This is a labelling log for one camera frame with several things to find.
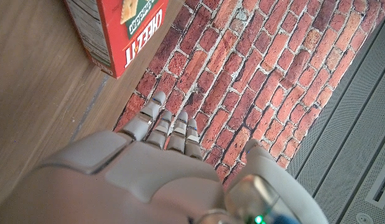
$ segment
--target brick wallpaper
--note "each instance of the brick wallpaper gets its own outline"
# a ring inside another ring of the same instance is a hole
[[[115,131],[157,91],[197,120],[204,160],[227,185],[261,140],[286,168],[385,1],[186,0]]]

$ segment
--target red cardboard box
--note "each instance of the red cardboard box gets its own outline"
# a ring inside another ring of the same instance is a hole
[[[168,0],[65,0],[89,59],[119,78],[163,24]]]

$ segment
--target robotic hand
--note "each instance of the robotic hand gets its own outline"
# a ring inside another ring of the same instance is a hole
[[[0,223],[328,223],[255,139],[226,192],[186,112],[163,150],[170,112],[146,135],[164,100],[160,92],[120,132],[94,133],[44,160],[0,205]]]

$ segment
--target wooden table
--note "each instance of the wooden table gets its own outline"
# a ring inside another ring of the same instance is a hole
[[[126,73],[90,63],[62,0],[0,0],[0,202],[42,158],[113,129],[183,1]]]

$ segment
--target gray metal panel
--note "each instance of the gray metal panel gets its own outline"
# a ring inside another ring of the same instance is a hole
[[[350,207],[346,211],[342,223],[354,223],[356,214],[364,212],[368,214],[375,223],[385,223],[385,206],[383,209],[378,208],[368,202],[365,202],[369,190],[373,186],[373,182],[378,177],[380,170],[385,165],[385,143],[377,156],[373,166],[371,167],[368,175],[364,179],[361,187],[357,191],[355,198],[350,204]]]
[[[359,71],[360,74],[370,78],[372,68],[362,66],[362,69]],[[364,93],[363,86],[350,85],[346,95],[349,92],[361,96],[360,92]],[[336,155],[337,158],[331,164],[332,166],[314,198],[330,223],[336,221],[344,212],[343,208],[349,204],[350,197],[353,197],[356,187],[366,175],[366,168],[371,166],[371,159],[378,154],[377,149],[383,145],[383,139],[385,139],[385,74],[370,96],[362,113],[354,114],[354,116],[359,116],[359,118],[353,124],[351,133],[343,133],[347,134],[347,139],[341,143],[342,148]],[[337,125],[329,126],[329,128],[337,128],[336,133],[343,130]],[[320,150],[325,150],[328,146],[317,144],[317,147]]]
[[[342,94],[343,97],[337,95],[332,97],[341,98],[334,112],[324,115],[321,114],[322,117],[330,116],[330,119],[323,118],[321,120],[323,122],[322,124],[315,124],[318,127],[322,126],[322,128],[316,130],[318,133],[314,133],[310,139],[304,140],[306,142],[308,141],[308,143],[310,141],[313,142],[309,144],[311,146],[315,145],[311,153],[311,155],[314,156],[309,156],[305,161],[300,173],[297,173],[297,180],[313,196],[315,196],[324,176],[327,174],[328,169],[338,155],[356,120],[359,118],[367,100],[376,88],[384,69],[385,29],[382,29],[361,65],[359,65],[358,70],[354,71],[354,68],[349,69],[347,75],[353,76],[351,72],[356,74],[344,94],[343,92],[340,93],[340,91],[337,91],[337,94]]]
[[[347,90],[352,79],[354,78],[359,66],[364,60],[366,54],[369,52],[370,47],[373,45],[378,33],[381,29],[380,25],[365,41],[362,48],[357,53],[353,63],[350,65],[346,73],[344,74],[341,82],[333,91],[332,97],[329,99],[327,105],[322,109],[320,116],[314,122],[314,125],[310,128],[307,136],[302,141],[299,152],[293,157],[290,162],[287,172],[293,177],[297,177],[300,174],[301,169],[303,168],[305,161],[308,159],[309,155],[312,152],[315,144],[317,143],[319,137],[322,134],[322,131],[325,129],[327,123],[329,122],[333,112],[336,110],[344,92]]]

